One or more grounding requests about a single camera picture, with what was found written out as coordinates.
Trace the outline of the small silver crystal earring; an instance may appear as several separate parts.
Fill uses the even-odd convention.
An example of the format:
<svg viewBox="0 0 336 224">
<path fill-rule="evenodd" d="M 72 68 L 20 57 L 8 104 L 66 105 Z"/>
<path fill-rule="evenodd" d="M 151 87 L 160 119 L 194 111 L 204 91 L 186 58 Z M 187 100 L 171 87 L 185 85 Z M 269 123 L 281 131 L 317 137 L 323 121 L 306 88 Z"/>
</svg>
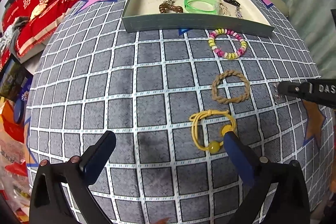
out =
<svg viewBox="0 0 336 224">
<path fill-rule="evenodd" d="M 270 88 L 275 104 L 280 104 L 282 101 L 282 95 L 278 93 L 278 83 L 271 83 Z"/>
</svg>

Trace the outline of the green translucent bangle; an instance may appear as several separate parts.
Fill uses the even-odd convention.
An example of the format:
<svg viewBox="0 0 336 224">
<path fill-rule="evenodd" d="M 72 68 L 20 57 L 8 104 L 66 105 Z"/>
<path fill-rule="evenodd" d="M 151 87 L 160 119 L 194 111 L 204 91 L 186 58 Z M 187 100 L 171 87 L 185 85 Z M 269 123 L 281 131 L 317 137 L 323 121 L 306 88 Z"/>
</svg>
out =
<svg viewBox="0 0 336 224">
<path fill-rule="evenodd" d="M 184 8 L 192 14 L 218 14 L 218 1 L 216 0 L 184 0 Z"/>
</svg>

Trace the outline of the beige jewelry tray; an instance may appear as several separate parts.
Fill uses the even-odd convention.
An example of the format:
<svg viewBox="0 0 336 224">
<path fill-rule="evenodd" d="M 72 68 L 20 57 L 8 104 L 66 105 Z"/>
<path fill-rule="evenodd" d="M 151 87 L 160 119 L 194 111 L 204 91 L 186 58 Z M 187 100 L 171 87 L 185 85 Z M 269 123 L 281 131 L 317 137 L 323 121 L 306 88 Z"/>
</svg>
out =
<svg viewBox="0 0 336 224">
<path fill-rule="evenodd" d="M 228 28 L 269 37 L 274 24 L 257 0 L 127 0 L 122 22 L 127 32 Z"/>
</svg>

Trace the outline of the grey checkered tablecloth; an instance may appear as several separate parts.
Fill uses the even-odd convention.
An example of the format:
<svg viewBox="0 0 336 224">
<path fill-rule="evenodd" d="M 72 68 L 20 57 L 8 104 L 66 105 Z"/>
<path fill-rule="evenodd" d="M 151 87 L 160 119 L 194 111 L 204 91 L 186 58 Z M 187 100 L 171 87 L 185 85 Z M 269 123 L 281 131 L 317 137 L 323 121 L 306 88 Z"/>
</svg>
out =
<svg viewBox="0 0 336 224">
<path fill-rule="evenodd" d="M 322 107 L 322 140 L 306 138 L 307 112 L 295 98 L 275 104 L 271 83 L 318 71 L 304 42 L 275 7 L 269 38 L 246 35 L 246 54 L 226 61 L 207 30 L 129 34 L 126 0 L 74 5 L 35 72 L 26 118 L 35 180 L 40 161 L 81 155 L 111 130 L 117 144 L 91 192 L 115 223 L 227 223 L 248 193 L 224 149 L 195 147 L 191 114 L 229 110 L 240 140 L 272 162 L 297 160 L 311 207 L 329 190 L 333 111 Z"/>
</svg>

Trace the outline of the black hair claw clip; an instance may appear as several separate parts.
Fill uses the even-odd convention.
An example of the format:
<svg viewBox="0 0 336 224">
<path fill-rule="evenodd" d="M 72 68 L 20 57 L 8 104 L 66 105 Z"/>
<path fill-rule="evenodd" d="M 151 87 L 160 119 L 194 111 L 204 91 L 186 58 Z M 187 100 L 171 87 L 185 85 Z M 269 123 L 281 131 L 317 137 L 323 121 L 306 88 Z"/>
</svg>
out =
<svg viewBox="0 0 336 224">
<path fill-rule="evenodd" d="M 237 0 L 223 0 L 223 1 L 235 7 L 240 7 L 240 3 Z"/>
</svg>

